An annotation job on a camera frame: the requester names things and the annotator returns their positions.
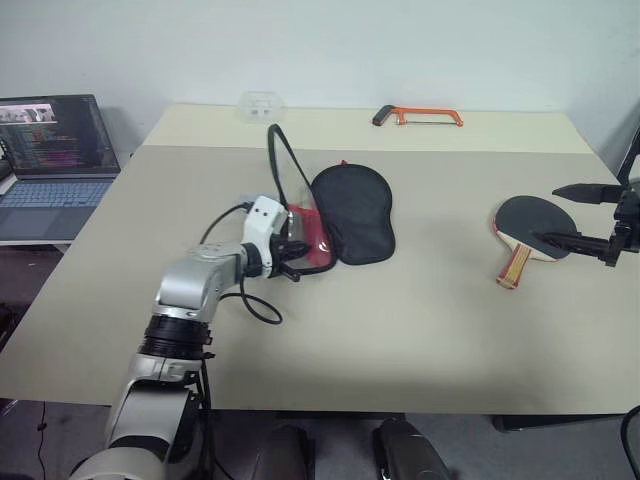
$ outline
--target paddle rubber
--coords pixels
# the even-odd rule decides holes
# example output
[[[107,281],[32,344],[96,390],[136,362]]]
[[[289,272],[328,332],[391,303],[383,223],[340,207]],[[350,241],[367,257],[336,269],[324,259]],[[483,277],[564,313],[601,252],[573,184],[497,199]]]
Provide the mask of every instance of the paddle rubber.
[[[569,214],[557,205],[538,197],[512,197],[502,204],[493,220],[493,230],[512,250],[509,263],[496,282],[514,289],[520,282],[522,270],[529,258],[555,262],[569,252],[539,240],[534,233],[577,232]]]

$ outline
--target laptop keyboard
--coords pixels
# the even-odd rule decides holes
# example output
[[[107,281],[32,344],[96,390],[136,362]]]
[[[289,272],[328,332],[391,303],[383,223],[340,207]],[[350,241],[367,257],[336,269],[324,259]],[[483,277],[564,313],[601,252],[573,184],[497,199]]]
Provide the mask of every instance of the laptop keyboard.
[[[110,185],[111,182],[18,182],[0,197],[0,208],[97,207]]]

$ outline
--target floor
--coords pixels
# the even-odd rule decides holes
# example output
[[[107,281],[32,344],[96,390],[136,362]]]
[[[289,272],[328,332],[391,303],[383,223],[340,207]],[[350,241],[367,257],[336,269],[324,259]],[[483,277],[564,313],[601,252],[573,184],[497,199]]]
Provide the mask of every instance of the floor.
[[[0,248],[0,303],[30,303],[60,258],[54,250]],[[42,406],[21,401],[0,417],[0,472],[42,479],[36,456]],[[102,406],[46,404],[48,480],[67,478],[77,462],[100,449],[107,415]],[[633,478],[618,438],[619,419],[508,434],[480,415],[409,414],[407,420],[431,440],[457,480]],[[284,423],[303,427],[315,440],[317,480],[376,478],[371,431],[379,420],[284,420],[273,412],[221,412],[216,422],[219,460],[236,480],[250,478],[266,435]],[[182,478],[196,453],[197,445],[182,464],[170,466],[168,478]]]

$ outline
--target beige table surface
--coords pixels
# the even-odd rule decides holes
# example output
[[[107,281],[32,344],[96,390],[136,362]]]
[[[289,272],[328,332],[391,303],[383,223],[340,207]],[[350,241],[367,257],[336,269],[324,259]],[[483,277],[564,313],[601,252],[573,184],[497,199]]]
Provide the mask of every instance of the beige table surface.
[[[585,233],[609,235],[613,206],[550,195],[612,181],[594,155],[304,150],[299,159],[309,176],[342,159],[384,175],[397,250],[299,284],[250,282],[282,310],[280,327],[222,302],[210,362],[217,408],[569,414],[638,403],[635,256],[615,269],[577,255],[531,262],[516,291],[494,281],[508,252],[490,219],[509,196],[552,199]],[[263,149],[142,147],[0,355],[0,396],[112,401],[163,269],[240,194],[273,191]],[[242,220],[214,238],[239,239]]]

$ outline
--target paddle handle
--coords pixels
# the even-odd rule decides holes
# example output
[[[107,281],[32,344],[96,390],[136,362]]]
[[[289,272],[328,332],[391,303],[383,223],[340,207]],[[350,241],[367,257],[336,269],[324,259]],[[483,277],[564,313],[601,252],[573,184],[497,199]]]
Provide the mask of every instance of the paddle handle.
[[[529,259],[529,255],[531,255],[531,249],[529,247],[522,243],[516,245],[509,259],[509,263],[507,263],[500,272],[500,275],[498,275],[498,278],[496,278],[498,285],[508,288],[509,290],[516,288],[518,282],[520,282],[520,276],[522,275],[525,263],[527,263]]]

